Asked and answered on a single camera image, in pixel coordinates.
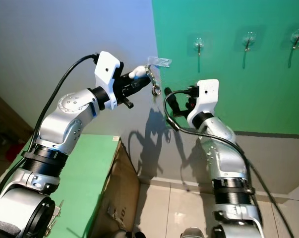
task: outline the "black cable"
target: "black cable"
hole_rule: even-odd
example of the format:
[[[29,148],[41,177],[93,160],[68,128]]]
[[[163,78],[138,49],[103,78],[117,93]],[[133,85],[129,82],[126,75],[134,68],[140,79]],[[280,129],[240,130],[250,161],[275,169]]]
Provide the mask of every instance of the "black cable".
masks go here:
[[[63,75],[63,77],[61,78],[61,80],[59,81],[59,83],[57,84],[54,92],[52,93],[52,95],[50,96],[49,100],[47,101],[45,107],[43,108],[43,110],[40,113],[40,116],[37,120],[37,123],[35,125],[35,129],[34,129],[34,133],[32,134],[31,140],[30,140],[30,144],[28,147],[28,152],[31,151],[31,149],[33,148],[33,146],[35,145],[35,140],[39,135],[39,129],[41,126],[41,123],[45,117],[45,114],[49,108],[49,106],[51,105],[52,101],[54,100],[54,98],[56,97],[58,91],[60,90],[63,82],[65,81],[65,79],[69,76],[69,74],[72,72],[72,70],[77,67],[80,63],[82,63],[83,61],[87,60],[87,59],[94,59],[94,63],[96,63],[98,56],[97,55],[88,55],[85,57],[82,57],[81,59],[79,59],[77,62],[75,62],[68,70],[67,72]],[[5,184],[7,183],[7,181],[9,180],[10,176],[13,175],[13,173],[26,161],[26,158],[22,158],[17,164],[15,164],[5,175],[5,177],[1,180],[0,182],[0,194],[1,191],[3,190]]]
[[[190,131],[190,130],[187,130],[187,129],[184,129],[182,128],[168,113],[167,111],[167,99],[174,95],[174,94],[190,94],[190,91],[189,90],[178,90],[178,91],[174,91],[172,93],[170,93],[169,95],[166,96],[165,100],[164,100],[164,112],[165,112],[165,115],[167,116],[167,121],[168,123],[174,128],[174,129],[177,129],[181,132],[184,132],[184,133],[187,133],[187,134],[191,134],[191,135],[197,135],[197,136],[205,136],[205,137],[209,137],[209,138],[212,138],[212,139],[216,139],[216,140],[219,140],[221,142],[224,142],[230,146],[232,146],[234,149],[236,149],[238,151],[238,153],[241,155],[242,159],[244,160],[245,164],[246,165],[249,165],[251,167],[251,169],[254,171],[256,177],[258,178],[260,184],[262,185],[262,187],[264,188],[265,192],[267,193],[268,197],[269,197],[269,200],[271,201],[271,203],[274,204],[275,208],[277,209],[279,215],[281,216],[286,228],[287,228],[287,231],[290,235],[291,238],[294,238],[294,235],[293,235],[293,232],[292,232],[292,229],[290,228],[283,212],[280,210],[279,206],[277,205],[277,202],[275,200],[275,198],[271,195],[268,187],[266,186],[264,180],[262,179],[261,175],[259,174],[258,170],[256,169],[256,167],[254,166],[254,164],[245,156],[245,153],[244,151],[236,144],[230,142],[229,140],[226,140],[226,139],[223,139],[221,137],[218,137],[218,136],[215,136],[215,135],[210,135],[210,134],[205,134],[205,133],[200,133],[200,132],[195,132],[195,131]]]

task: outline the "tile floor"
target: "tile floor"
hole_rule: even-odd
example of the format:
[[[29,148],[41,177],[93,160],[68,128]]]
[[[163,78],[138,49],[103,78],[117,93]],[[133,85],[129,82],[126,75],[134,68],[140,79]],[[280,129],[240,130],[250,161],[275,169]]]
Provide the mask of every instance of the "tile floor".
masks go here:
[[[142,184],[134,231],[147,238],[179,238],[185,228],[199,227],[205,237],[217,223],[213,219],[214,197],[210,194]],[[287,231],[269,202],[259,201],[266,238],[288,238]],[[299,238],[299,201],[281,205],[296,238]]]

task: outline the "baseboard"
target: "baseboard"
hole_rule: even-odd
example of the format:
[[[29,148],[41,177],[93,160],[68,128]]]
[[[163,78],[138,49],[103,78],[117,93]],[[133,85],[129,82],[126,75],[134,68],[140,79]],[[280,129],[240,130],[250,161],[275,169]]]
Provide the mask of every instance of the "baseboard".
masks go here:
[[[210,183],[197,183],[197,182],[188,182],[188,181],[182,182],[176,179],[168,179],[168,178],[160,178],[160,177],[150,178],[146,176],[138,176],[138,178],[140,182],[144,184],[213,194],[212,186]],[[272,196],[275,198],[277,203],[284,203],[289,200],[287,194],[272,193]],[[263,191],[256,191],[256,197],[257,200],[259,201],[270,202],[269,197]]]

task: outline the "silver robotic arm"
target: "silver robotic arm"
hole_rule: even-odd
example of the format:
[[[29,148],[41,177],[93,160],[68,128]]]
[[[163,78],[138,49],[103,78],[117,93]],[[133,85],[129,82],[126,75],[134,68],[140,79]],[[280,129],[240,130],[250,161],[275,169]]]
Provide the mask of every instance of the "silver robotic arm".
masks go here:
[[[101,110],[115,109],[150,83],[145,66],[120,75],[123,63],[108,52],[95,55],[96,88],[63,96],[56,110],[42,122],[35,145],[0,194],[0,238],[42,238],[49,235],[60,208],[49,195],[84,127]]]
[[[180,111],[175,96],[167,99],[175,117],[185,116],[190,127],[200,133],[214,135],[236,144],[234,132],[214,117],[218,102],[219,81],[200,80],[189,87],[187,110]],[[210,178],[215,195],[214,218],[219,225],[212,230],[212,238],[264,238],[261,215],[251,187],[247,164],[240,153],[222,141],[200,137],[207,157]],[[186,237],[192,229],[184,232]]]

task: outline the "white wall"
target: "white wall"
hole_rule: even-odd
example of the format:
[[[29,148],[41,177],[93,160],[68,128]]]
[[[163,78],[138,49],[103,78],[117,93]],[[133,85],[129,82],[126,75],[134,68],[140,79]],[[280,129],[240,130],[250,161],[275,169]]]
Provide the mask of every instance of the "white wall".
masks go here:
[[[0,96],[31,126],[67,68],[102,50],[124,62],[124,73],[157,55],[150,0],[0,0]],[[53,105],[94,85],[94,65],[87,61]],[[132,161],[143,176],[180,179],[182,163],[184,180],[209,182],[196,138],[166,128],[162,98],[154,103],[148,86],[130,99],[132,110],[122,105],[102,112],[84,132],[120,135],[126,147],[130,138]],[[238,142],[273,192],[299,185],[299,139],[239,136]]]

